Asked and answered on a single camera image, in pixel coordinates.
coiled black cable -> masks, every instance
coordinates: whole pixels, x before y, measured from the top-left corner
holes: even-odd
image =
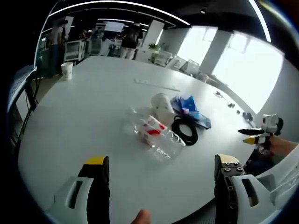
[[[187,127],[189,127],[192,132],[192,136],[188,136],[188,135],[185,135],[184,133],[182,133],[179,128],[180,125],[186,125]],[[185,144],[187,146],[194,145],[198,140],[195,123],[189,117],[175,116],[174,121],[171,125],[171,129],[175,134],[177,134],[185,142]]]

office room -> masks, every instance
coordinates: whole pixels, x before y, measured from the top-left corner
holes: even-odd
[[[7,104],[18,178],[45,220],[285,218],[299,184],[292,7],[259,0],[47,6]]]

crumpled plastic bottle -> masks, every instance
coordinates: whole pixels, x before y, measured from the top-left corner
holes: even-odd
[[[184,141],[150,113],[138,112],[130,108],[129,119],[134,132],[144,140],[161,158],[176,157],[186,145]]]

white table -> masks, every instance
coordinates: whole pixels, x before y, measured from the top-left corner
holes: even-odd
[[[146,79],[175,85],[181,92],[136,84]],[[86,160],[108,155],[110,219],[131,223],[139,209],[152,212],[152,223],[178,221],[214,198],[214,156],[229,154],[245,163],[253,147],[237,132],[248,127],[241,115],[214,95],[217,89],[182,73],[155,65],[111,57],[90,57],[74,67],[70,81],[56,83],[29,119],[21,143],[19,168],[43,210]],[[198,109],[212,121],[198,142],[169,162],[158,162],[126,129],[130,106],[150,106],[163,92],[170,98],[193,95]]]

